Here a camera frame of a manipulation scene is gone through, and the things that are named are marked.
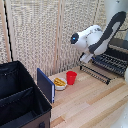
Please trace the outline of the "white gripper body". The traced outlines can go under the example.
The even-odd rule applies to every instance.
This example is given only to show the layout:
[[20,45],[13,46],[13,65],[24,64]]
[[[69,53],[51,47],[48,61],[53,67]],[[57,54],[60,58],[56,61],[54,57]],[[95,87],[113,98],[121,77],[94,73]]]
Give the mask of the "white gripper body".
[[93,57],[93,54],[91,53],[82,53],[79,60],[84,63],[88,63]]

